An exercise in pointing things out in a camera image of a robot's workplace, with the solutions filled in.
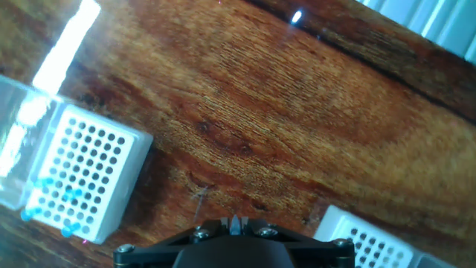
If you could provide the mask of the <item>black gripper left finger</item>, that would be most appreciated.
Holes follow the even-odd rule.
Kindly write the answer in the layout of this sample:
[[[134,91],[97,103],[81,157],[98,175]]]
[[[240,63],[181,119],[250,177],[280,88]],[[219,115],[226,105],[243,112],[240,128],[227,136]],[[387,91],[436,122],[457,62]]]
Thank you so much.
[[[206,220],[198,227],[192,227],[148,247],[121,245],[113,252],[113,260],[174,261],[186,247],[223,235],[227,230],[227,225],[223,225],[221,220]]]

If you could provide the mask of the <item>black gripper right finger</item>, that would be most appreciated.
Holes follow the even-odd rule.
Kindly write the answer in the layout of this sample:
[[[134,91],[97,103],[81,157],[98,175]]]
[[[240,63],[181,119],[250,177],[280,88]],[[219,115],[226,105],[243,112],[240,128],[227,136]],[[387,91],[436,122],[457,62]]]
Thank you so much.
[[[242,233],[282,243],[295,257],[354,257],[354,244],[345,239],[322,242],[264,219],[248,219]]]

